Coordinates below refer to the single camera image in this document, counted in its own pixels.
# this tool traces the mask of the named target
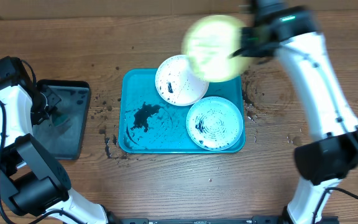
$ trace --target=robotic arm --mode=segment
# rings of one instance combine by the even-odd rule
[[[303,103],[315,141],[295,149],[301,177],[279,223],[318,222],[329,194],[316,213],[315,209],[325,190],[337,186],[358,165],[357,150],[349,142],[351,135],[358,143],[358,119],[338,84],[324,36],[310,11],[287,8],[281,0],[253,0],[251,12],[254,26],[242,29],[242,48],[233,56],[276,57],[281,62]],[[46,86],[35,87],[18,58],[0,60],[0,77],[0,100],[8,114],[0,153],[1,198],[9,209],[16,215],[34,216],[61,211],[50,216],[65,223],[138,224],[118,220],[102,205],[75,192],[62,165],[32,137],[32,125],[48,119],[59,97]],[[0,105],[0,133],[2,122]],[[25,164],[32,171],[12,180],[10,176]]]

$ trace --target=blue tray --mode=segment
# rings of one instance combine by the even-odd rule
[[[246,143],[245,127],[235,145],[223,151],[198,147],[186,130],[190,106],[174,106],[164,101],[155,89],[157,69],[134,69],[122,82],[118,143],[129,153],[230,153]],[[204,97],[220,96],[233,102],[244,117],[241,78],[210,83]]]

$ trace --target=wooden table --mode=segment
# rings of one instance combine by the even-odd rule
[[[250,17],[234,16],[250,22]],[[339,82],[358,116],[358,11],[324,11],[317,16]],[[293,150],[311,140],[301,104],[277,61],[253,65],[242,76],[243,89],[256,106],[246,110],[256,115],[256,123],[246,119],[248,141],[240,152],[125,154],[110,142],[112,156],[118,158],[107,158],[99,130],[105,128],[110,138],[118,135],[123,76],[133,68],[157,68],[166,58],[180,54],[184,33],[201,17],[0,21],[0,58],[26,59],[39,80],[90,84],[81,156],[62,164],[74,189],[118,217],[279,215],[294,194],[299,175]],[[358,194],[358,168],[340,186]],[[358,201],[335,193],[324,213],[339,216],[342,223],[358,223]],[[19,223],[33,219],[8,215]]]

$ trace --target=wooden surface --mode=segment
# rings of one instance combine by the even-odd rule
[[[235,16],[249,21],[247,16]],[[339,82],[358,116],[358,11],[325,11],[317,16]],[[257,118],[256,124],[246,119],[247,143],[237,154],[125,154],[110,141],[112,156],[118,158],[106,157],[99,130],[105,128],[110,138],[118,135],[123,76],[133,68],[156,68],[180,54],[185,31],[201,17],[0,21],[0,58],[26,59],[39,80],[90,84],[91,108],[81,156],[62,164],[74,189],[118,217],[279,215],[294,194],[299,177],[294,144],[307,144],[310,138],[300,102],[277,61],[253,65],[242,76],[243,88],[256,106],[247,110]],[[358,194],[358,168],[340,186]],[[358,223],[358,201],[334,193],[324,213],[339,216],[342,223]],[[19,223],[33,219],[8,214]]]
[[[0,0],[0,19],[238,13],[249,0]],[[313,10],[356,10],[358,0],[286,0]]]

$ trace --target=yellow plate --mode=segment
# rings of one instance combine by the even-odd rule
[[[241,47],[241,28],[246,25],[231,16],[207,16],[187,31],[182,52],[193,72],[208,82],[225,82],[246,70],[251,58],[230,55]]]

